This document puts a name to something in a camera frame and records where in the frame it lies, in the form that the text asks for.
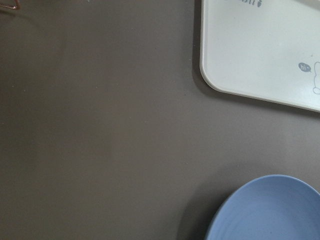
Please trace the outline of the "blue plate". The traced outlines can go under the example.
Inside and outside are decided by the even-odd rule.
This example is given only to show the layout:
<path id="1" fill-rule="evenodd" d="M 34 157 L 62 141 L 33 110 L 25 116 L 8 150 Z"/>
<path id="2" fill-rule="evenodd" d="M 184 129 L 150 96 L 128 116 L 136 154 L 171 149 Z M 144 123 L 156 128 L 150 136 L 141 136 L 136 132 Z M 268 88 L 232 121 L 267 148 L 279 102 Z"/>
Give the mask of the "blue plate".
<path id="1" fill-rule="evenodd" d="M 292 176 L 266 175 L 233 192 L 215 213 L 207 240 L 318 240 L 320 194 Z"/>

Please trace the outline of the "cream rabbit tray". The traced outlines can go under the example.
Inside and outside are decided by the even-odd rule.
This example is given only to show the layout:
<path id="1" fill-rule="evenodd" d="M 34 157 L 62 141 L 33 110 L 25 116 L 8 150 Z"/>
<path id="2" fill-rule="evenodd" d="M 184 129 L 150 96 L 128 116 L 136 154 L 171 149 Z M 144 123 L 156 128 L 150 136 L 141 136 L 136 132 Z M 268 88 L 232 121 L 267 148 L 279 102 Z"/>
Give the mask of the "cream rabbit tray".
<path id="1" fill-rule="evenodd" d="M 318 112 L 319 1 L 202 1 L 199 68 L 216 91 Z"/>

